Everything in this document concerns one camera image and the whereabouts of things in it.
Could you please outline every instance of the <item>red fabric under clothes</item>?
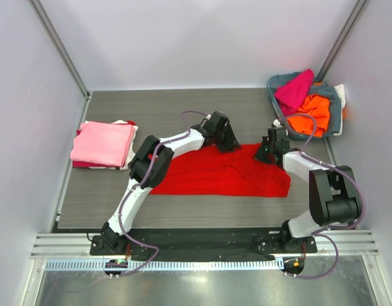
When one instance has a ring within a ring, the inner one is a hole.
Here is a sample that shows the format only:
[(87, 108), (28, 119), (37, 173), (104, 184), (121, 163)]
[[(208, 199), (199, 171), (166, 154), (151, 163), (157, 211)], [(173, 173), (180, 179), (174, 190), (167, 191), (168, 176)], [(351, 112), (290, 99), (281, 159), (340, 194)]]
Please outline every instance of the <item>red fabric under clothes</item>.
[(217, 194), (286, 197), (291, 178), (279, 167), (254, 159), (260, 144), (220, 153), (216, 146), (175, 158), (151, 194)]

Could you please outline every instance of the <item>red cloth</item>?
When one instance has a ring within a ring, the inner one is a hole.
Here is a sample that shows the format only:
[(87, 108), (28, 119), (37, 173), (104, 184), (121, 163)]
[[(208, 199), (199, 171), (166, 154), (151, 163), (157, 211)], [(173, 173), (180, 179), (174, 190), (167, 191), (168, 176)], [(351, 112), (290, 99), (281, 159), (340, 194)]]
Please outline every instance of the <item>red cloth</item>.
[(286, 197), (291, 179), (272, 164), (254, 159), (260, 144), (220, 153), (216, 146), (175, 158), (162, 183), (151, 194), (218, 194)]
[(274, 96), (278, 99), (280, 110), (285, 116), (295, 113), (305, 101), (314, 77), (313, 71), (308, 69), (277, 89)]

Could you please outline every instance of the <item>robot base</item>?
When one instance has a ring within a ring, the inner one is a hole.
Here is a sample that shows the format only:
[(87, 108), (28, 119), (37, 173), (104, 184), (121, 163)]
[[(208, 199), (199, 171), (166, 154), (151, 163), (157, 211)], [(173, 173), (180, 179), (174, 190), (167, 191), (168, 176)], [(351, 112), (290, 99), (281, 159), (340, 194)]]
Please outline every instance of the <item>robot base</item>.
[[(159, 247), (156, 261), (265, 261), (272, 254), (316, 253), (313, 237), (299, 241), (282, 239), (282, 228), (174, 228), (132, 229), (129, 234), (143, 243)], [(128, 240), (121, 237), (118, 249), (111, 249), (101, 236), (92, 239), (93, 256), (126, 255)], [(131, 244), (132, 260), (144, 261), (154, 250)]]

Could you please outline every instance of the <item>pink towel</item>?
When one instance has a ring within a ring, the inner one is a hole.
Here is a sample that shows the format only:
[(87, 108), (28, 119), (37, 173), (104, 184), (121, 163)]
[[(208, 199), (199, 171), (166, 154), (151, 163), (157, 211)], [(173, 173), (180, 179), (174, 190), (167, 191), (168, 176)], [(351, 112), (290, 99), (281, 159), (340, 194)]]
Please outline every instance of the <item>pink towel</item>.
[(305, 101), (314, 77), (313, 71), (308, 69), (277, 89), (274, 96), (278, 99), (280, 110), (285, 116), (295, 113)]
[(90, 121), (80, 126), (74, 139), (72, 161), (107, 164), (122, 167), (134, 135), (132, 125), (107, 124)]

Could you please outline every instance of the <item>gray table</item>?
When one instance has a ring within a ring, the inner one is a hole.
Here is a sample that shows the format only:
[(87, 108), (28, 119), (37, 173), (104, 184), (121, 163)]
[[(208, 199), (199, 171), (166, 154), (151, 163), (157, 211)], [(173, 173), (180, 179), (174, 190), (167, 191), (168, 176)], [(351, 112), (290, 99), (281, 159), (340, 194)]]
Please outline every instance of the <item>gray table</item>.
[[(134, 150), (148, 135), (167, 137), (185, 130), (183, 110), (230, 118), (240, 143), (259, 143), (275, 119), (266, 89), (198, 89), (94, 92), (86, 120), (133, 120), (139, 126)], [(199, 115), (189, 115), (199, 123)], [(306, 152), (329, 161), (322, 141)], [(128, 172), (73, 169), (61, 209), (59, 228), (100, 228), (124, 194)], [(308, 187), (292, 176), (287, 198), (231, 196), (148, 196), (134, 220), (136, 228), (280, 226), (308, 209)]]

